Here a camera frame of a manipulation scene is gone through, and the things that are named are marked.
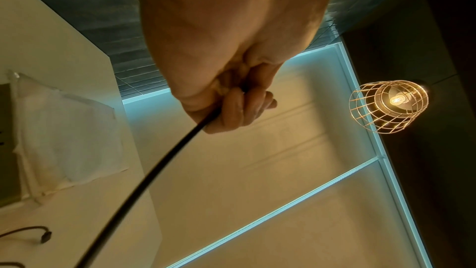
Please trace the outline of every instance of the lampshade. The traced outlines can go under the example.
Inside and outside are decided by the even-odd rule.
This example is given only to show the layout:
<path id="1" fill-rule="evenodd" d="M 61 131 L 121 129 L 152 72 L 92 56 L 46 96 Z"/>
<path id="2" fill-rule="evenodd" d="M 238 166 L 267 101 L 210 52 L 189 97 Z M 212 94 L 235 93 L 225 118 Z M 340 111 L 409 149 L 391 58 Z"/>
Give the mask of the lampshade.
<path id="1" fill-rule="evenodd" d="M 382 134 L 405 129 L 428 107 L 428 93 L 410 81 L 381 81 L 352 92 L 352 117 L 367 130 Z"/>

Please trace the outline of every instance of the skin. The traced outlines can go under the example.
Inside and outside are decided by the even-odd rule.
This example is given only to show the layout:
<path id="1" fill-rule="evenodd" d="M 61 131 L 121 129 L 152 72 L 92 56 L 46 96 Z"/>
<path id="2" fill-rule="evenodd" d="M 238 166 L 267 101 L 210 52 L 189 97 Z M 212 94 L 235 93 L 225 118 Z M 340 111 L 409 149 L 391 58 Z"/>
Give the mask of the skin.
<path id="1" fill-rule="evenodd" d="M 207 133 L 251 124 L 277 106 L 267 89 L 311 42 L 329 0 L 141 0 L 149 51 L 184 110 Z"/>

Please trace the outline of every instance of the wire cage lampshade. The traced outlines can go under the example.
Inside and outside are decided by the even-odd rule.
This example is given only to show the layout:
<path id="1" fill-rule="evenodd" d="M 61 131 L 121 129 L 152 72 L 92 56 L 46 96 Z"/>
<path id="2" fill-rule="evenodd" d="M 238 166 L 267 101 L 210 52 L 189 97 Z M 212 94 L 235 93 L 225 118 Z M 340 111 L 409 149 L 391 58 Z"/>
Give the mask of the wire cage lampshade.
<path id="1" fill-rule="evenodd" d="M 405 129 L 428 107 L 428 92 L 410 81 L 381 81 L 352 92 L 349 110 L 369 131 L 391 134 Z"/>

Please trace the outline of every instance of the light bulb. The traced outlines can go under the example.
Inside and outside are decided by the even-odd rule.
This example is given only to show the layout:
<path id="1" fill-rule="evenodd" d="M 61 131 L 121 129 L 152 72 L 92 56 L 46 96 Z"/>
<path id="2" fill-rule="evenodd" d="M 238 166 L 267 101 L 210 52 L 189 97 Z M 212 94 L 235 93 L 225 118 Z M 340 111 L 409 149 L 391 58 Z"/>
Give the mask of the light bulb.
<path id="1" fill-rule="evenodd" d="M 390 98 L 390 103 L 395 106 L 406 103 L 406 101 L 407 101 L 407 98 L 403 94 L 397 94 L 396 96 Z"/>

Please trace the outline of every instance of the white tabletop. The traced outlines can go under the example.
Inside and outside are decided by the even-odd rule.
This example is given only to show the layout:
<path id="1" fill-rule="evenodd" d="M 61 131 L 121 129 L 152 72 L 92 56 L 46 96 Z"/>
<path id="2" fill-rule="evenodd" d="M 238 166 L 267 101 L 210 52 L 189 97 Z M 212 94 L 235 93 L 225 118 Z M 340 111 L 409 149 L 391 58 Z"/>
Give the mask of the white tabletop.
<path id="1" fill-rule="evenodd" d="M 7 83 L 7 70 L 22 72 L 45 85 L 109 105 L 119 120 L 127 171 L 60 191 L 42 206 L 27 204 L 0 215 L 0 233 L 31 225 L 53 231 L 44 245 L 36 243 L 41 233 L 35 231 L 2 238 L 0 262 L 22 262 L 29 268 L 74 267 L 141 180 L 142 167 L 108 56 L 40 0 L 0 3 L 0 84 Z M 160 241 L 147 192 L 93 266 L 149 268 Z"/>

